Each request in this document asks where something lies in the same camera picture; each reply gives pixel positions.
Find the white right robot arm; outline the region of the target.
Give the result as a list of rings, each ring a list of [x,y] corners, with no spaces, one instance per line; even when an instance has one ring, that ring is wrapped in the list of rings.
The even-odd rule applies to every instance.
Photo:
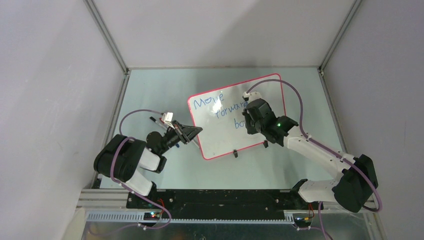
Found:
[[[270,104],[259,98],[249,101],[242,112],[249,135],[262,134],[266,141],[297,152],[319,164],[329,180],[301,179],[291,188],[291,204],[304,209],[312,202],[338,203],[357,213],[379,186],[370,157],[337,151],[313,139],[303,126],[283,115],[277,117]]]

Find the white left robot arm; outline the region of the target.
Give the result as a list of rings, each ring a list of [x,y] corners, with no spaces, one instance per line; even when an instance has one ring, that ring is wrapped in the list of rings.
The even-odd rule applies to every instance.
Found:
[[[146,140],[116,134],[96,156],[93,169],[140,194],[138,201],[145,208],[153,208],[158,202],[158,194],[152,191],[156,184],[143,176],[139,168],[161,173],[167,162],[164,154],[179,143],[190,143],[202,131],[202,127],[173,120],[164,134],[152,131]]]

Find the pink framed whiteboard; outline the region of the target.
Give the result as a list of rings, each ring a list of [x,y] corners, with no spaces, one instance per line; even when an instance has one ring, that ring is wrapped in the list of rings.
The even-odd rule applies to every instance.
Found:
[[[286,114],[282,79],[273,73],[255,79],[234,83],[214,90],[192,95],[187,104],[194,126],[202,127],[197,135],[202,157],[212,160],[257,145],[266,138],[260,133],[248,134],[242,115],[248,102],[244,92],[259,92],[277,116]]]

